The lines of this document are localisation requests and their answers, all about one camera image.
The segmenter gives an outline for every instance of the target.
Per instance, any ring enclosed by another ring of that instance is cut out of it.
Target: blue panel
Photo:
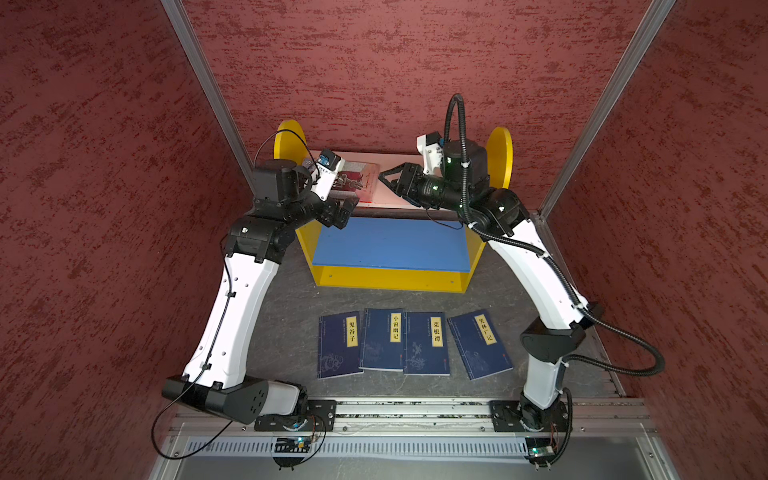
[[[445,222],[454,227],[458,222]],[[323,228],[313,265],[468,272],[467,237],[430,220],[352,217]]]

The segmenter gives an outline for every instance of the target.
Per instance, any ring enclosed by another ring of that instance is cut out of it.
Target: textured red wall
[[[0,477],[145,478],[249,191],[160,2],[0,22]]]
[[[550,218],[578,284],[667,357],[624,382],[691,480],[768,478],[767,51],[763,0],[677,0]]]
[[[417,153],[455,92],[468,135],[504,125],[538,208],[648,0],[187,0],[251,154],[284,118],[310,146]]]

